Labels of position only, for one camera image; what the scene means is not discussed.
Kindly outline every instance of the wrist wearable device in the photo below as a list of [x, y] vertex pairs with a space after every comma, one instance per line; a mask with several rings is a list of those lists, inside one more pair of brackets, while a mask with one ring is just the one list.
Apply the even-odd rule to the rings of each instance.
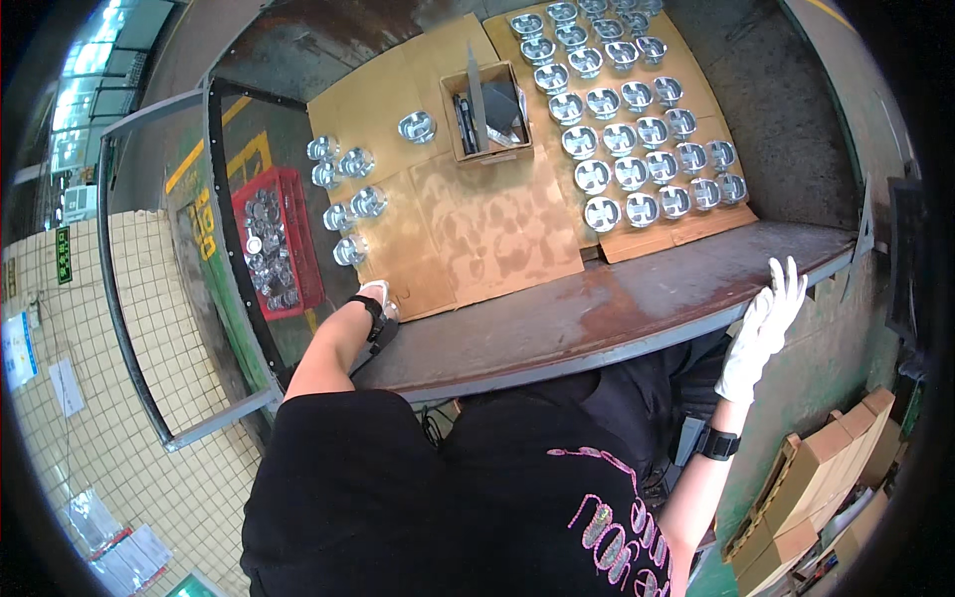
[[362, 296], [360, 294], [353, 294], [349, 297], [349, 300], [345, 303], [350, 303], [351, 301], [357, 301], [365, 306], [365, 310], [371, 314], [371, 331], [368, 332], [367, 342], [374, 343], [378, 339], [378, 335], [385, 328], [385, 315], [384, 310], [381, 308], [381, 304], [378, 301], [374, 300], [370, 296]]
[[739, 451], [739, 436], [716, 431], [707, 425], [696, 442], [696, 452], [713, 460], [729, 460]]

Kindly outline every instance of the gloved hand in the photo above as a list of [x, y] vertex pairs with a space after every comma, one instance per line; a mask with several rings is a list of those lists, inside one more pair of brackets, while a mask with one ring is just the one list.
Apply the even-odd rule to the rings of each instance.
[[806, 298], [809, 279], [796, 274], [796, 262], [786, 258], [787, 274], [770, 259], [773, 289], [763, 288], [743, 315], [743, 326], [727, 349], [723, 374], [715, 390], [730, 402], [753, 403], [753, 386], [763, 376], [770, 356], [782, 350], [786, 330]]

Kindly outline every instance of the tiled wall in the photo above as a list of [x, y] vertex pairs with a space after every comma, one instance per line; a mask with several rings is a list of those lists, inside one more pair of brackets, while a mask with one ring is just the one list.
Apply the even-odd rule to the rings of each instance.
[[[222, 409], [225, 394], [183, 292], [165, 212], [126, 212], [110, 220], [127, 327], [154, 399], [176, 433]], [[39, 374], [12, 392], [12, 402], [50, 505], [81, 552], [85, 546], [62, 508], [90, 486], [121, 524], [150, 524], [174, 556], [146, 595], [164, 595], [194, 567], [228, 594], [245, 595], [240, 530], [259, 453], [239, 424], [165, 453], [117, 347], [95, 222], [71, 225], [70, 235], [73, 281], [62, 286], [52, 231], [3, 252], [5, 262], [15, 257], [17, 271], [17, 293], [2, 306], [4, 320], [32, 300], [40, 306], [40, 328], [31, 331]], [[47, 371], [66, 357], [86, 403], [68, 419]]]

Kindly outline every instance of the open cardboard box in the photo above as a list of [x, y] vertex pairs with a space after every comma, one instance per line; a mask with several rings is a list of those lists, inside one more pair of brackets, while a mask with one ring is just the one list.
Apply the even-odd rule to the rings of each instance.
[[[477, 75], [482, 83], [488, 81], [511, 83], [515, 87], [515, 95], [520, 96], [517, 88], [517, 78], [514, 75], [514, 67], [509, 60], [478, 67]], [[471, 87], [468, 83], [468, 74], [467, 72], [462, 72], [443, 76], [440, 79], [440, 86], [441, 99], [444, 102], [444, 115], [448, 120], [448, 130], [451, 131], [451, 148], [454, 151], [457, 165], [472, 167], [497, 163], [499, 161], [515, 160], [517, 158], [533, 159], [534, 140], [531, 137], [531, 127], [527, 124], [527, 118], [523, 113], [520, 114], [520, 127], [514, 129], [518, 137], [524, 139], [523, 143], [515, 145], [514, 147], [504, 147], [488, 139], [487, 151], [477, 152], [469, 156], [464, 155], [464, 143], [458, 133], [460, 128], [457, 126], [454, 96], [456, 94], [470, 95]]]

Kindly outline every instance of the person's arm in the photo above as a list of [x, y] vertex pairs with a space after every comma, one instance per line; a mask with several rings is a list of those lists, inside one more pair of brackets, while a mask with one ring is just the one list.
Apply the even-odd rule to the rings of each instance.
[[[387, 304], [385, 287], [366, 285], [358, 291]], [[371, 332], [371, 314], [357, 301], [350, 301], [319, 326], [311, 344], [288, 383], [285, 400], [304, 394], [353, 392], [349, 368]]]
[[[715, 431], [742, 435], [753, 404], [753, 386], [770, 356], [782, 350], [785, 332], [802, 306], [808, 280], [796, 274], [792, 257], [787, 259], [787, 269], [784, 275], [779, 261], [770, 260], [773, 290], [763, 288], [756, 295], [727, 350], [723, 374], [714, 388], [723, 396], [710, 420]], [[693, 455], [669, 496], [659, 525], [673, 560], [670, 588], [674, 597], [686, 593], [693, 553], [716, 513], [731, 466], [732, 457], [721, 461]]]

